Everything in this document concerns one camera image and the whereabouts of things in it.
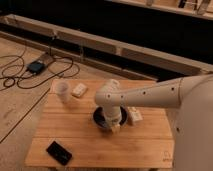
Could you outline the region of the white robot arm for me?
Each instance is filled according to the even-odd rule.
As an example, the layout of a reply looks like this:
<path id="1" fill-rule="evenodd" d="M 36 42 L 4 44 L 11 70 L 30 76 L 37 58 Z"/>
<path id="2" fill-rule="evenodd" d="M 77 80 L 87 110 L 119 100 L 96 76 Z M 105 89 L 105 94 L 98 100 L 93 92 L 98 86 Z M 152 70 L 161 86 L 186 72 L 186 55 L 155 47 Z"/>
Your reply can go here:
<path id="1" fill-rule="evenodd" d="M 121 89 L 117 80 L 96 91 L 95 103 L 115 125 L 120 106 L 178 108 L 172 171 L 213 171 L 213 74 Z"/>

